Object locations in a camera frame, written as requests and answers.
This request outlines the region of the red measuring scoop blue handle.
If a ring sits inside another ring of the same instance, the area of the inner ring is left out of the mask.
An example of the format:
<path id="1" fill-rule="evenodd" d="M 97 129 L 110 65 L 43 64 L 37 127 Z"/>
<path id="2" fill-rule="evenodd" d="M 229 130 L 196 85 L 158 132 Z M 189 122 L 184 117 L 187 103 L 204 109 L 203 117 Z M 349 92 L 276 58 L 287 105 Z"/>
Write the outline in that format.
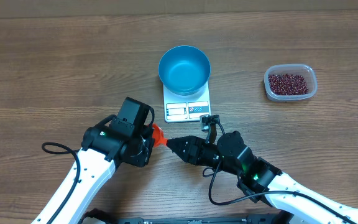
<path id="1" fill-rule="evenodd" d="M 153 124 L 152 127 L 154 129 L 152 134 L 152 139 L 154 139 L 154 146 L 166 146 L 168 139 L 164 137 L 162 129 L 156 124 Z"/>

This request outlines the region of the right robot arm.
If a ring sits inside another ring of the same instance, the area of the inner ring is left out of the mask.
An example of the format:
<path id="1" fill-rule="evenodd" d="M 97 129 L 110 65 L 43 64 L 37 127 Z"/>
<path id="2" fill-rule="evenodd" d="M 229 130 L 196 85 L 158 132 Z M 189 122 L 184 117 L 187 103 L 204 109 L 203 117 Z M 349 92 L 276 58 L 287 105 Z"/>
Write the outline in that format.
<path id="1" fill-rule="evenodd" d="M 299 184 L 288 174 L 253 155 L 237 131 L 223 134 L 216 144 L 196 136 L 169 139 L 166 146 L 184 162 L 237 177 L 244 196 L 286 211 L 308 223 L 358 223 L 358 208 L 337 203 Z"/>

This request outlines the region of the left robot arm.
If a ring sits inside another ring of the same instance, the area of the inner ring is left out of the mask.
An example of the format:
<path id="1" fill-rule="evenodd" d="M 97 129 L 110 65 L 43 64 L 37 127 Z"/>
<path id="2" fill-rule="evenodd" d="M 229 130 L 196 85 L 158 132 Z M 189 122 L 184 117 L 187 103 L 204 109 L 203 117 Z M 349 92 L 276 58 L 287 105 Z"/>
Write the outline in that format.
<path id="1" fill-rule="evenodd" d="M 154 146 L 153 127 L 147 124 L 154 109 L 127 97 L 118 114 L 112 114 L 88 128 L 79 150 L 56 142 L 45 142 L 42 150 L 60 147 L 71 154 L 74 164 L 69 173 L 35 218 L 34 223 L 78 223 L 94 196 L 122 164 L 144 167 Z"/>

